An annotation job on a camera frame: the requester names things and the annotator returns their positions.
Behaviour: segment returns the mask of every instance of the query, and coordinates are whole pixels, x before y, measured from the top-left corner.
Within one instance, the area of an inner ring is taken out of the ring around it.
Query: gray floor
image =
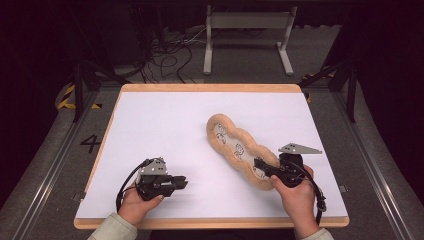
[[[187,83],[297,83],[305,74],[319,70],[338,30],[338,27],[294,29],[288,54],[295,74],[290,77],[284,74],[275,48],[281,34],[270,30],[256,37],[241,31],[215,34],[210,76],[202,74],[204,43],[190,45],[192,59],[180,73]],[[183,48],[173,56],[178,64],[163,68],[165,73],[175,73],[189,58],[189,52]],[[165,57],[157,57],[156,62]],[[153,77],[146,67],[147,81],[182,83],[176,74],[162,79],[158,67],[151,63],[149,67]],[[143,82],[140,75],[131,80]],[[330,93],[325,83],[324,79],[304,91],[311,94],[312,116],[336,180],[348,190],[342,196],[350,224],[330,229],[333,236],[336,239],[424,239],[423,206],[378,134],[360,87],[355,105],[357,122],[352,124],[343,109],[346,91]],[[63,91],[58,93],[58,102]],[[45,142],[1,209],[0,239],[86,239],[90,235],[90,230],[75,229],[73,219],[98,145],[89,153],[90,147],[80,143],[92,134],[101,141],[118,93],[119,86],[113,82],[104,82],[99,92],[86,92],[87,105],[100,103],[102,108],[86,111],[78,123],[72,123],[74,110],[59,110]],[[149,231],[140,231],[138,239],[148,236]]]

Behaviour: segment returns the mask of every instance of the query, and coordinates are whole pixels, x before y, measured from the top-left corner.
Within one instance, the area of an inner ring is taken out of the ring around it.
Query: cable
[[[156,81],[157,83],[159,83],[159,81],[158,81],[158,80],[156,80],[156,79],[155,79],[155,77],[153,76],[153,71],[152,71],[152,69],[150,68],[149,62],[147,62],[147,69],[149,69],[149,71],[150,71],[150,73],[151,73],[151,75],[152,75],[152,79],[153,79],[154,81]]]
[[[185,39],[183,38],[183,39],[181,39],[181,40],[173,41],[173,42],[171,42],[171,43],[181,43],[181,44],[187,44],[187,43],[192,42],[192,41],[203,42],[203,41],[197,40],[197,39],[196,39],[196,37],[197,37],[197,36],[199,36],[201,33],[203,33],[205,30],[206,30],[206,28],[203,28],[203,29],[202,29],[202,30],[200,30],[198,33],[196,33],[196,35],[194,35],[194,37],[192,37],[192,38],[191,38],[191,39],[189,39],[189,40],[185,40]]]
[[[168,58],[174,59],[175,62],[173,64],[170,64],[170,65],[164,65],[163,62],[165,62],[165,60],[168,59]],[[168,74],[164,75],[163,74],[163,68],[164,67],[173,67],[173,66],[177,65],[177,63],[178,63],[178,59],[176,57],[174,57],[174,56],[166,56],[166,57],[162,58],[162,60],[160,61],[160,65],[159,65],[159,70],[160,70],[161,77],[162,78],[166,78],[167,76],[173,74],[173,73],[168,73]]]
[[[283,163],[289,163],[293,167],[297,168],[299,171],[301,171],[306,178],[312,183],[312,187],[314,188],[315,196],[317,199],[317,215],[315,218],[316,223],[319,225],[322,217],[322,212],[325,212],[327,210],[327,207],[325,205],[325,197],[322,193],[321,189],[318,187],[318,185],[315,183],[314,179],[312,178],[311,174],[309,174],[308,171],[306,171],[304,168],[300,167],[296,163],[293,163],[291,161],[284,161]]]
[[[127,183],[130,181],[130,179],[132,178],[132,176],[134,175],[135,172],[137,172],[138,169],[140,169],[143,166],[144,162],[141,163],[140,165],[138,165],[131,173],[130,175],[127,177],[127,179],[125,180],[124,184],[122,184],[121,189],[119,190],[118,194],[116,195],[116,212],[119,211],[119,209],[121,208],[121,201],[124,198],[124,188],[127,185]]]
[[[147,83],[146,80],[149,80],[148,77],[146,76],[146,74],[144,73],[144,69],[140,69],[140,75],[143,78],[143,82]]]
[[[124,192],[126,192],[126,191],[128,191],[128,190],[131,190],[131,189],[134,189],[135,187],[129,187],[129,188],[127,188],[127,189],[125,189],[124,190]]]
[[[182,77],[180,76],[180,71],[181,71],[181,69],[183,69],[189,62],[190,62],[190,60],[191,60],[191,58],[193,57],[193,53],[191,52],[191,50],[190,50],[190,48],[189,47],[187,47],[187,46],[185,46],[185,45],[183,45],[187,50],[188,50],[188,52],[190,53],[190,57],[188,58],[188,60],[180,67],[180,68],[178,68],[178,70],[177,70],[177,76],[178,76],[178,78],[183,82],[183,83],[185,83],[184,82],[184,80],[182,79]]]
[[[129,72],[122,73],[122,74],[116,74],[116,75],[119,76],[119,77],[122,77],[122,78],[130,78],[130,77],[136,75],[137,73],[139,73],[141,69],[142,69],[142,67],[139,66],[136,69],[131,70]],[[109,79],[108,77],[104,77],[104,76],[98,76],[98,75],[96,75],[96,76],[100,79]]]

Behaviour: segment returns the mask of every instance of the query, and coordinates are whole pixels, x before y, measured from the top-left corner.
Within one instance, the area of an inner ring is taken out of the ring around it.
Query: black cable
[[[130,77],[136,75],[138,72],[140,72],[140,70],[142,68],[143,68],[142,66],[139,66],[136,69],[131,70],[129,72],[122,73],[122,74],[116,74],[116,75],[119,76],[119,77],[122,77],[122,78],[130,78]],[[100,78],[100,79],[109,79],[108,77],[103,77],[103,76],[97,76],[97,77]]]
[[[188,50],[188,52],[190,53],[190,57],[188,58],[188,60],[180,67],[180,68],[178,68],[178,70],[177,70],[177,76],[178,76],[178,78],[183,82],[183,83],[185,83],[184,82],[184,80],[183,80],[183,78],[180,76],[180,71],[181,71],[181,69],[183,69],[190,61],[191,61],[191,58],[193,57],[193,53],[191,52],[191,50],[190,50],[190,48],[189,47],[187,47],[187,46],[185,46],[184,45],[184,47]]]
[[[147,83],[147,80],[149,80],[149,78],[147,77],[147,75],[144,73],[144,70],[143,69],[140,69],[140,75],[141,75],[141,78],[143,78],[143,82],[144,83]]]
[[[325,197],[324,194],[322,193],[321,189],[318,187],[318,185],[315,183],[314,179],[312,178],[311,174],[309,174],[308,171],[306,171],[304,168],[300,167],[299,165],[297,165],[296,163],[290,162],[290,161],[284,161],[284,163],[289,163],[290,165],[292,165],[293,167],[297,168],[299,171],[301,171],[307,178],[308,180],[312,183],[312,187],[314,188],[314,192],[315,192],[315,196],[317,198],[317,215],[315,218],[316,223],[319,225],[320,221],[321,221],[321,216],[322,216],[322,212],[325,212],[327,210],[327,207],[325,205]]]
[[[182,74],[183,76],[185,76],[186,78],[188,78],[188,79],[190,79],[190,81],[192,82],[192,83],[196,83],[191,77],[189,77],[189,76],[187,76],[186,74]]]
[[[150,73],[151,73],[151,75],[152,75],[152,79],[153,79],[154,81],[156,81],[157,83],[159,83],[159,81],[158,81],[158,80],[156,80],[156,78],[153,76],[153,71],[152,71],[152,69],[150,68],[149,63],[147,63],[147,69],[149,69],[149,71],[150,71]]]
[[[168,58],[170,58],[170,59],[174,59],[174,60],[175,60],[175,62],[174,62],[173,64],[170,64],[170,65],[164,65],[164,64],[163,64],[163,62],[164,62],[166,59],[168,59]],[[162,78],[166,78],[167,76],[169,76],[169,75],[173,74],[173,73],[168,73],[168,74],[164,75],[164,74],[163,74],[163,68],[164,68],[164,67],[173,67],[173,66],[177,65],[177,63],[178,63],[178,59],[177,59],[176,57],[174,57],[174,56],[166,56],[166,57],[162,58],[162,60],[160,61],[160,65],[159,65],[159,71],[160,71],[160,75],[161,75],[161,77],[162,77]]]
[[[134,175],[135,172],[137,172],[138,169],[140,169],[143,166],[143,163],[141,163],[140,165],[138,165],[131,173],[130,175],[127,177],[127,179],[125,180],[124,184],[122,184],[121,189],[119,190],[118,194],[116,195],[116,212],[119,211],[119,209],[121,208],[121,201],[124,198],[124,188],[125,186],[127,186],[128,181],[130,181],[130,179],[132,178],[132,176]]]
[[[127,189],[125,189],[124,190],[124,192],[126,192],[126,191],[128,191],[128,190],[131,190],[131,189],[134,189],[135,187],[129,187],[129,188],[127,188]]]

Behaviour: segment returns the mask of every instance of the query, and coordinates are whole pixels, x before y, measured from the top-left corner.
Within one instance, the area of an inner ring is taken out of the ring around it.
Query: white table
[[[275,190],[262,191],[215,152],[206,122],[229,116],[276,155],[287,143],[313,147],[304,155],[327,197],[321,226],[343,227],[349,217],[303,93],[297,85],[131,84],[120,92],[74,224],[97,228],[115,209],[131,171],[147,158],[163,157],[169,174],[188,185],[165,198],[141,229],[293,227]]]

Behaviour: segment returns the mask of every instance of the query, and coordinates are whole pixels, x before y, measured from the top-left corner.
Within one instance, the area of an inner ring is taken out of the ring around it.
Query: hand
[[[163,195],[159,195],[150,201],[144,201],[140,195],[138,195],[137,189],[135,189],[135,183],[133,183],[128,190],[125,191],[118,215],[132,225],[136,225],[144,219],[150,210],[157,207],[162,202],[163,198]]]
[[[313,177],[313,170],[306,165],[304,167]],[[306,238],[319,231],[314,217],[315,193],[309,180],[304,179],[294,188],[286,187],[275,175],[271,176],[271,181],[281,196],[283,207],[293,221],[299,238]]]

